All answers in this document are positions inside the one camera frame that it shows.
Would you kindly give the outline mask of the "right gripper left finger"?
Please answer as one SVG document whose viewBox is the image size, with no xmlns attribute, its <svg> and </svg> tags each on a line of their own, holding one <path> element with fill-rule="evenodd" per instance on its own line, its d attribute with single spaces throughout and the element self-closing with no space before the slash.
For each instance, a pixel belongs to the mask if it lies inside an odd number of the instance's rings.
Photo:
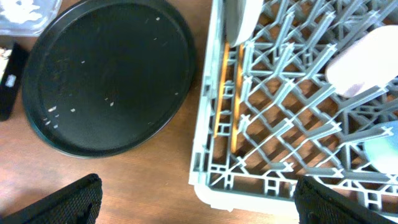
<svg viewBox="0 0 398 224">
<path fill-rule="evenodd" d="M 4 218 L 1 223 L 94 224 L 103 198 L 102 180 L 89 174 Z"/>
</svg>

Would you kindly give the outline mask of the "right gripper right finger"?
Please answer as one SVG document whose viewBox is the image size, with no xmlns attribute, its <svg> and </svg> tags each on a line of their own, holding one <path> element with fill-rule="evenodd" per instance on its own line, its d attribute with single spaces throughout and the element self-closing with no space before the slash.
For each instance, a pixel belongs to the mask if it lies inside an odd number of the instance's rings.
<svg viewBox="0 0 398 224">
<path fill-rule="evenodd" d="M 308 176 L 297 181 L 294 202 L 300 224 L 394 224 Z"/>
</svg>

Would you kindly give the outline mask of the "blue cup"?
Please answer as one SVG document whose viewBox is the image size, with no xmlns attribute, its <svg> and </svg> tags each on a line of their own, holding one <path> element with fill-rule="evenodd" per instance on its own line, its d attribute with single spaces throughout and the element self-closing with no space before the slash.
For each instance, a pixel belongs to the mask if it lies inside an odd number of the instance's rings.
<svg viewBox="0 0 398 224">
<path fill-rule="evenodd" d="M 379 172 L 397 174 L 397 121 L 377 124 L 372 129 L 382 127 L 390 129 L 392 135 L 365 141 L 365 155 Z"/>
</svg>

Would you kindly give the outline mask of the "pink cup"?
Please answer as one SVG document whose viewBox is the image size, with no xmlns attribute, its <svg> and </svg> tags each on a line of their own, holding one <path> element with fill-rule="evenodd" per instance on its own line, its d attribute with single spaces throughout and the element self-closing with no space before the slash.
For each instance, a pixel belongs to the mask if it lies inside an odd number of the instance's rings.
<svg viewBox="0 0 398 224">
<path fill-rule="evenodd" d="M 327 65 L 325 76 L 345 98 L 388 84 L 397 76 L 397 26 L 379 27 L 353 43 Z"/>
</svg>

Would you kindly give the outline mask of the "wooden chopstick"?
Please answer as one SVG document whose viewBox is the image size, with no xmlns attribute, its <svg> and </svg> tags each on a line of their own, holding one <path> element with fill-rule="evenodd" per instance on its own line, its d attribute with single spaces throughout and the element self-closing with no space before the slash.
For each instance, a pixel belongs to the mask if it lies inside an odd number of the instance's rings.
<svg viewBox="0 0 398 224">
<path fill-rule="evenodd" d="M 244 58 L 244 45 L 241 44 L 237 54 L 237 69 L 235 79 L 235 92 L 234 92 L 234 106 L 233 106 L 233 124 L 231 130 L 231 152 L 234 154 L 237 151 L 237 138 L 239 130 L 239 109 L 241 103 L 241 91 L 243 84 L 243 58 Z"/>
<path fill-rule="evenodd" d="M 216 138 L 218 135 L 218 128 L 219 128 L 219 123 L 220 123 L 220 115 L 221 115 L 221 106 L 222 106 L 222 101 L 223 101 L 223 94 L 224 94 L 224 84 L 225 84 L 225 78 L 226 78 L 226 71 L 228 67 L 228 58 L 229 58 L 229 42 L 226 41 L 224 45 L 224 54 L 223 54 L 223 60 L 221 64 L 221 73 L 220 73 L 220 84 L 218 88 L 218 95 L 217 95 L 217 106 L 216 106 L 216 112 L 215 112 L 215 128 L 214 128 L 214 133 L 213 137 Z"/>
</svg>

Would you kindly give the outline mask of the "grey plate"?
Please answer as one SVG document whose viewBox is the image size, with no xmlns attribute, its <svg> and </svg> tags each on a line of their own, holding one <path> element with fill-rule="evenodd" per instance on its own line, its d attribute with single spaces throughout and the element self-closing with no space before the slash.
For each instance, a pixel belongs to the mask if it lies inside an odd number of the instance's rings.
<svg viewBox="0 0 398 224">
<path fill-rule="evenodd" d="M 262 12 L 264 0 L 226 0 L 226 38 L 231 47 L 247 41 Z"/>
</svg>

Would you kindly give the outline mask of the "white tissue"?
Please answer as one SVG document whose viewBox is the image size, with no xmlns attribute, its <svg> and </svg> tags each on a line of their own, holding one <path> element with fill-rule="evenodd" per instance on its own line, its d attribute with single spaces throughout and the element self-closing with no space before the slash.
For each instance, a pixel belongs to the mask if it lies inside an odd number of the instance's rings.
<svg viewBox="0 0 398 224">
<path fill-rule="evenodd" d="M 23 24 L 27 21 L 36 21 L 43 17 L 35 10 L 40 6 L 33 0 L 1 0 L 1 15 L 9 22 Z"/>
</svg>

